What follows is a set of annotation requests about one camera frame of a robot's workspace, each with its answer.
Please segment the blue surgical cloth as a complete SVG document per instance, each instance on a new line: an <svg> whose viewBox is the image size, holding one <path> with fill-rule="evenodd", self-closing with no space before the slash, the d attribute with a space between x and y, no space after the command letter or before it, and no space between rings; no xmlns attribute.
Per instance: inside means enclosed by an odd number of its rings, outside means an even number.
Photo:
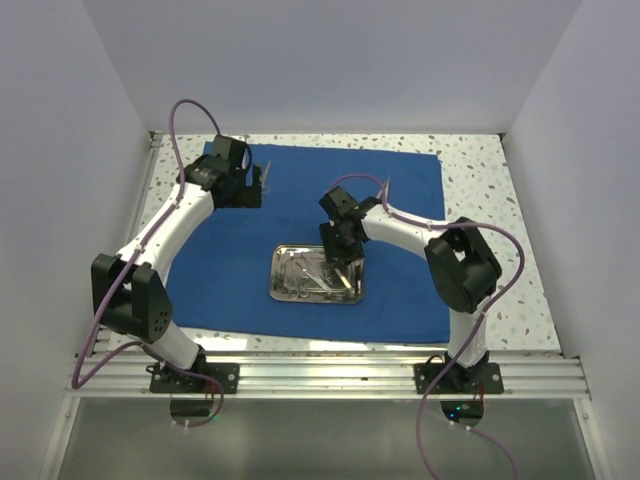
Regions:
<svg viewBox="0 0 640 480"><path fill-rule="evenodd" d="M445 216L442 171L433 155L378 150L256 145L269 168L258 209L220 209L175 257L167 292L182 327L380 343L449 338L449 311L425 260L400 248L365 247L364 296L351 305L282 302L269 293L274 249L318 244L326 220L320 198L334 183L357 199L390 185L391 205L431 219Z"/></svg>

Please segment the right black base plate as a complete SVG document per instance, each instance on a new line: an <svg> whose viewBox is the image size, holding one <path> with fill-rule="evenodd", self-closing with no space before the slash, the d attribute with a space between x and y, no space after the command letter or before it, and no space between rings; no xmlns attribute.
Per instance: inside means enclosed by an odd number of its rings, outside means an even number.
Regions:
<svg viewBox="0 0 640 480"><path fill-rule="evenodd" d="M474 366L454 364L445 374L442 371L451 358L432 355L424 362L413 365L414 384L418 394L503 394L505 392L498 363L490 361L486 353Z"/></svg>

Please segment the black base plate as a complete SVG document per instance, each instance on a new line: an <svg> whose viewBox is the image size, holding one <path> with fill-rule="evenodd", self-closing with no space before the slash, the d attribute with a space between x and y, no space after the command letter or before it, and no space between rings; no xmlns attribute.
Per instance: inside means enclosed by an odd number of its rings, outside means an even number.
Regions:
<svg viewBox="0 0 640 480"><path fill-rule="evenodd" d="M454 364L445 374L442 371L451 358L432 355L424 362L413 365L414 384L418 394L503 394L505 392L498 363L490 361L486 353L474 366Z"/></svg>
<svg viewBox="0 0 640 480"><path fill-rule="evenodd" d="M191 370L183 372L160 362L147 365L151 375L149 390L156 394L222 393L235 394L240 379L237 363L197 360Z"/></svg>

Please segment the aluminium mounting rail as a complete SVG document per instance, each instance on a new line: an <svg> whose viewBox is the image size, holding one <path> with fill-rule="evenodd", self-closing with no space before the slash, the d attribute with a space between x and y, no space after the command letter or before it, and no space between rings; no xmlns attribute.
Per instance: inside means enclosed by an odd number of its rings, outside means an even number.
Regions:
<svg viewBox="0 0 640 480"><path fill-rule="evenodd" d="M233 399L417 400L443 363L435 351L215 352L228 364ZM144 398L151 394L151 358L129 352L111 360L83 387L80 398ZM488 368L451 399L587 399L582 365L558 355L496 353Z"/></svg>

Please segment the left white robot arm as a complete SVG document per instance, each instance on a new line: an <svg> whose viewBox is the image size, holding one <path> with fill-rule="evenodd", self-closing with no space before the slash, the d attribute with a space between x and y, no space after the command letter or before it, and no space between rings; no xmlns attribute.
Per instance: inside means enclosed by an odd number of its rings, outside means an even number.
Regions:
<svg viewBox="0 0 640 480"><path fill-rule="evenodd" d="M208 369L196 360L199 345L173 319L168 274L186 241L215 211L261 206L262 168L245 166L245 157L197 158L180 172L165 203L134 239L113 255L98 255L91 265L99 324L174 365L173 381L189 393L205 386Z"/></svg>

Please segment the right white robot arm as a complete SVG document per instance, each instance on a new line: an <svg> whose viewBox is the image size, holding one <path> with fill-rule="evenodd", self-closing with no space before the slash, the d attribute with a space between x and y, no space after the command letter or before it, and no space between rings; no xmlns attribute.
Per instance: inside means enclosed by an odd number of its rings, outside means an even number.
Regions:
<svg viewBox="0 0 640 480"><path fill-rule="evenodd" d="M328 221L319 227L327 261L349 265L364 258L363 245L383 242L417 255L428 264L439 298L450 310L445 369L451 389L468 392L481 380L487 359L485 326L478 323L502 276L502 268L479 228L462 217L450 225L398 210L382 200L357 201L337 190L319 205Z"/></svg>

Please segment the steel pointed tweezers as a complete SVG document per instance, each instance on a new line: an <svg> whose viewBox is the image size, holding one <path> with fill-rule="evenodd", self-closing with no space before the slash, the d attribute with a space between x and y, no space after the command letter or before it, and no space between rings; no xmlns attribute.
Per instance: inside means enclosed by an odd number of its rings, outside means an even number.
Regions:
<svg viewBox="0 0 640 480"><path fill-rule="evenodd" d="M383 200L384 202L386 202L388 200L388 197L389 197L390 182L391 182L391 178L388 177L384 181L383 186L382 186L382 188L380 190L380 199Z"/></svg>
<svg viewBox="0 0 640 480"><path fill-rule="evenodd" d="M269 173L271 171L271 167L272 167L272 161L269 160L267 162L266 166L264 167L263 172L262 172L262 176L261 176L262 187L268 187L267 179L268 179Z"/></svg>

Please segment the steel blunt forceps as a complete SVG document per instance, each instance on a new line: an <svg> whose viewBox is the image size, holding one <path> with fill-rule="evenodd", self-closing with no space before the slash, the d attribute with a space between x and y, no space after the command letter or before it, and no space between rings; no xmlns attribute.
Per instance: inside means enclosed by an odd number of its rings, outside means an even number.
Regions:
<svg viewBox="0 0 640 480"><path fill-rule="evenodd" d="M361 293L360 278L354 270L350 267L335 267L334 271L351 296L357 296Z"/></svg>

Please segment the steel instrument tray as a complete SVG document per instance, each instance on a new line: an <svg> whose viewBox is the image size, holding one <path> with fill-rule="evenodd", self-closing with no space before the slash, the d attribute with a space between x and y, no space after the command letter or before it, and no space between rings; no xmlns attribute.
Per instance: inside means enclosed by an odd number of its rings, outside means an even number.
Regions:
<svg viewBox="0 0 640 480"><path fill-rule="evenodd" d="M309 276L304 283L311 292L309 301L287 301L281 299L276 292L278 285L278 268L289 257L298 258L306 273ZM341 281L337 277L333 266L328 265L324 257L324 249L319 245L306 244L281 244L277 246L272 254L272 261L269 276L269 295L272 299L281 302L298 302L312 304L356 304L364 298L365 288L365 269L364 260L363 268L357 272L360 278L361 293L357 296L351 296L343 287Z"/></svg>

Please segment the steel surgical scissors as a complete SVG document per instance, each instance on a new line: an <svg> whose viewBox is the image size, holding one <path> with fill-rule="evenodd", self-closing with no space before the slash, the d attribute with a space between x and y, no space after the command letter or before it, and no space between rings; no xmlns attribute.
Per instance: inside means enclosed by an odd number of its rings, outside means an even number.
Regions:
<svg viewBox="0 0 640 480"><path fill-rule="evenodd" d="M276 292L281 299L287 301L311 299L311 292L304 285L309 276L298 258L289 256L278 268L278 277Z"/></svg>

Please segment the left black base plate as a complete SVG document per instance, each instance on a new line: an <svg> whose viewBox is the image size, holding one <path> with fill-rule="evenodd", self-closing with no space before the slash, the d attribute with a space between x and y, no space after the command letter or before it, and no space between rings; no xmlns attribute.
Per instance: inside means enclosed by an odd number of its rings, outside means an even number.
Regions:
<svg viewBox="0 0 640 480"><path fill-rule="evenodd" d="M156 394L222 393L235 394L240 379L237 363L197 360L191 370L183 372L160 362L147 365L151 375L149 390Z"/></svg>

